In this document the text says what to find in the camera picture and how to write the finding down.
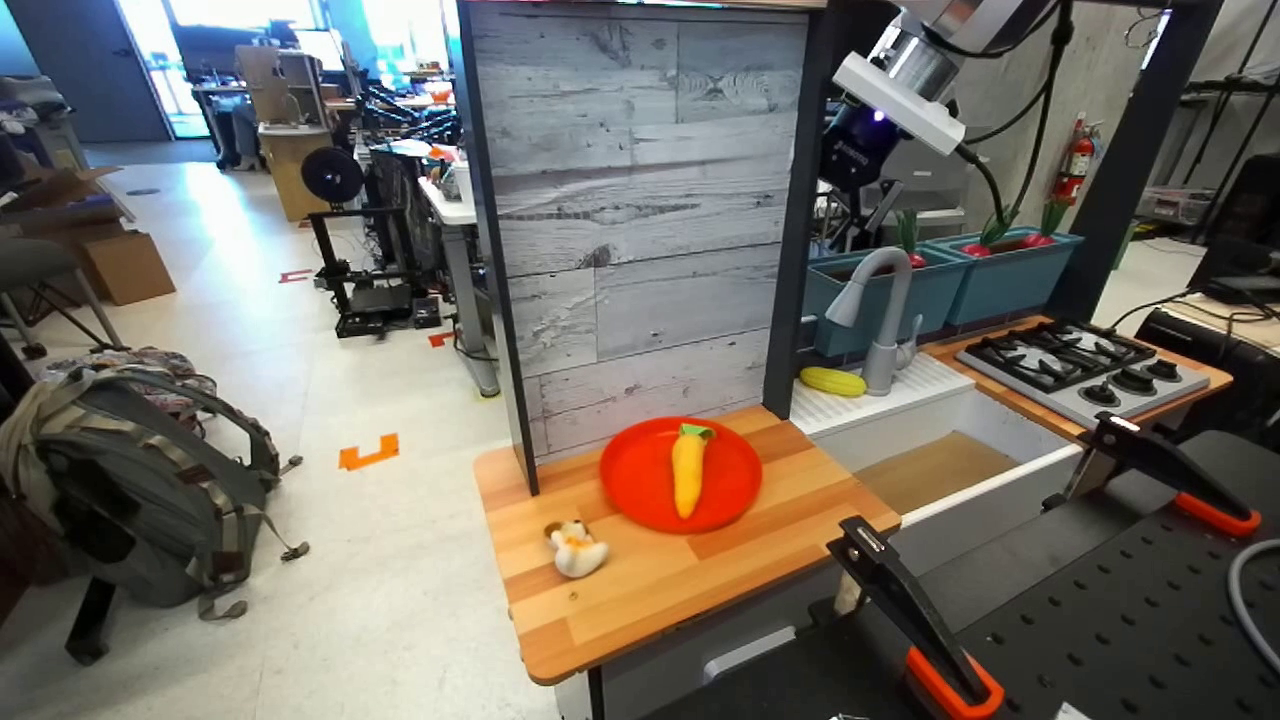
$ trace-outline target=red fire extinguisher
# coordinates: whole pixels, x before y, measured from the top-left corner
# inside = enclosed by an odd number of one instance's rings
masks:
[[[1051,175],[1051,204],[1055,206],[1079,204],[1091,164],[1095,164],[1095,126],[1086,122],[1086,114],[1079,114],[1073,126],[1073,138],[1065,149],[1065,161],[1055,164],[1055,175]]]

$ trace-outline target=backpack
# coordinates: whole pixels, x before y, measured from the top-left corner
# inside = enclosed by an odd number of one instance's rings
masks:
[[[247,434],[247,458],[214,448],[150,395],[185,395]],[[272,434],[219,395],[169,373],[78,367],[41,379],[0,424],[5,496],[61,539],[65,568],[85,568],[137,604],[202,595],[202,620],[254,573],[254,548],[282,482]]]

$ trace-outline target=window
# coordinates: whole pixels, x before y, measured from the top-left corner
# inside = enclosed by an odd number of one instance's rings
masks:
[[[169,0],[176,23],[210,26],[265,26],[269,20],[288,20],[297,26],[322,26],[317,0]]]

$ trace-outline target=chair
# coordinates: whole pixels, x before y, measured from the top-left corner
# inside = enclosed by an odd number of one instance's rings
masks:
[[[81,258],[73,249],[58,242],[58,241],[0,241],[0,308],[12,314],[20,338],[25,338],[25,357],[35,360],[43,357],[43,345],[35,345],[32,329],[25,323],[25,314],[18,311],[12,295],[18,288],[41,288],[43,278],[58,277],[78,277],[81,291],[90,295],[94,314],[101,320],[101,329],[107,331],[107,345],[126,348],[113,320],[105,314],[96,291],[90,288]]]

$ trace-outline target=wooden panel wall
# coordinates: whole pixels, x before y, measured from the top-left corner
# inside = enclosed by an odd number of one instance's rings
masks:
[[[760,405],[803,14],[477,13],[535,458]]]

